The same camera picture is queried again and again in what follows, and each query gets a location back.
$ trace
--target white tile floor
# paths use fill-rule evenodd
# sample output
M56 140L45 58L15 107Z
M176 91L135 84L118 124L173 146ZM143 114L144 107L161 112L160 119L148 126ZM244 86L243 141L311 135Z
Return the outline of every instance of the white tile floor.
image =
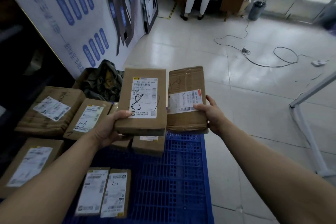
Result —
M158 5L159 9L170 12L173 3L158 0ZM315 58L300 56L296 64L264 68L247 61L239 51L213 41L227 34L245 36L245 19L229 18L223 22L220 18L205 16L198 21L196 14L183 21L176 9L170 20L157 18L150 34L142 37L129 55L125 67L165 68L168 73L202 65L206 93L216 100L231 121L272 149L316 171L312 150L292 121L288 104L335 71L336 38L321 28L259 18L250 22L245 39L219 40L249 49L250 59L259 64L285 64L273 55L276 46ZM295 60L289 52L279 53L287 60ZM317 59L330 61L320 68L310 65ZM335 94L336 82L303 103L302 111L325 161L336 170ZM209 133L205 135L205 142L215 222L278 223L220 138ZM335 179L328 180L336 184Z

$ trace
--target metal frame leg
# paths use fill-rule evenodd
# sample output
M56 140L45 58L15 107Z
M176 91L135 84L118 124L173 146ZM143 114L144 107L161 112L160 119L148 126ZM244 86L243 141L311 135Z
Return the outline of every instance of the metal frame leg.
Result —
M336 72L332 73L330 76L328 76L323 81L318 83L315 87L311 88L306 93L300 95L297 99L295 99L292 103L289 104L289 107L292 108L292 111L298 117L300 121L298 125L300 126L302 132L304 133L305 137L307 138L311 146L311 149L313 150L313 155L317 161L318 168L319 168L319 170L317 171L317 174L321 175L322 177L334 176L336 175L336 171L331 170L327 167L322 157L322 154L319 150L319 147L317 146L314 140L313 133L307 121L305 120L304 116L302 115L300 104L335 80L336 80Z

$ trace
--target blue plastic pallet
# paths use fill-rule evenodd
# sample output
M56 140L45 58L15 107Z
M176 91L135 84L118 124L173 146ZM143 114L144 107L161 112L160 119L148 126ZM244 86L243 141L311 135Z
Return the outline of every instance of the blue plastic pallet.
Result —
M204 135L166 134L162 158L100 150L92 167L132 171L128 217L74 217L78 194L64 224L208 223L213 224Z

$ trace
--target package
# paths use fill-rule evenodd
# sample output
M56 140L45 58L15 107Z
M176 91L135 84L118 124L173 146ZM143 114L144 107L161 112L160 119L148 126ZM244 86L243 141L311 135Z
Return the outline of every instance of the package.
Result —
M84 133L95 127L110 111L112 103L85 99L79 107L63 137L78 140Z
M99 215L102 208L109 167L91 167L86 173L75 216Z
M0 179L0 198L38 175L62 154L64 141L28 138Z
M115 122L121 134L163 136L167 125L166 69L125 68L119 110L132 116Z
M136 154L162 157L165 149L165 136L135 136L132 149Z
M85 99L81 90L46 86L15 131L30 135L63 135Z
M203 67L169 72L167 129L174 133L208 132L207 118L193 104L206 104Z
M100 217L127 218L131 170L111 169Z
M111 108L109 114L112 114L118 110L118 102L115 102ZM111 144L111 148L119 151L128 151L128 147L133 139L133 136L124 136L124 140L122 141L115 141Z

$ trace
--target right forearm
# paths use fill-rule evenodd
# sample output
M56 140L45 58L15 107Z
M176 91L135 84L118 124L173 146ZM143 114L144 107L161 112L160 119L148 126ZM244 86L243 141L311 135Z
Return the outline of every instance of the right forearm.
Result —
M220 130L225 145L277 218L293 223L298 216L317 214L331 220L330 206L336 204L334 187L233 123L225 122Z

